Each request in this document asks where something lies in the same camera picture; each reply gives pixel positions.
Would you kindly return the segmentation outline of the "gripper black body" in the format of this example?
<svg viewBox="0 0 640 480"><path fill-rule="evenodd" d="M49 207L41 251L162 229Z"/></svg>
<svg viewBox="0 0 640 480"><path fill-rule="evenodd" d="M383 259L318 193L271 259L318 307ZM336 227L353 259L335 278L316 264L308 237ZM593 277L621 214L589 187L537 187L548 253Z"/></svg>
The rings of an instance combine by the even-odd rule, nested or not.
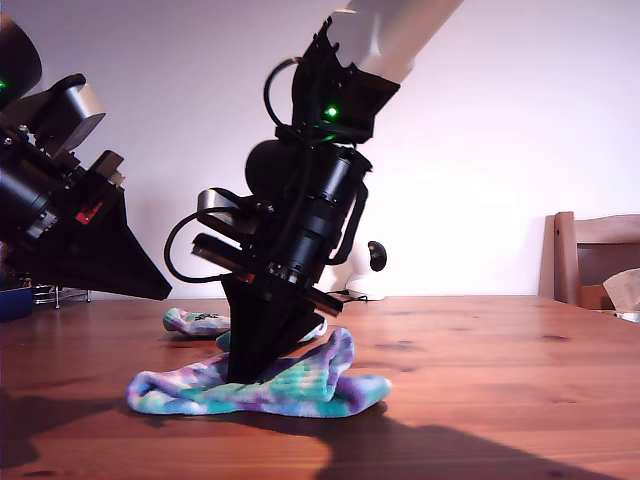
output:
<svg viewBox="0 0 640 480"><path fill-rule="evenodd" d="M87 225L110 195L121 192L124 158L106 150L89 169L64 151L52 158L29 139L24 125L1 126L1 241L26 245L64 218Z"/></svg>
<svg viewBox="0 0 640 480"><path fill-rule="evenodd" d="M206 234L196 236L192 252L234 273L236 278L261 271L293 284L305 299L332 316L343 303L314 287L340 241L345 209L326 199L306 199L290 230L288 208L253 199L198 201L197 219L240 244L234 247Z"/></svg>

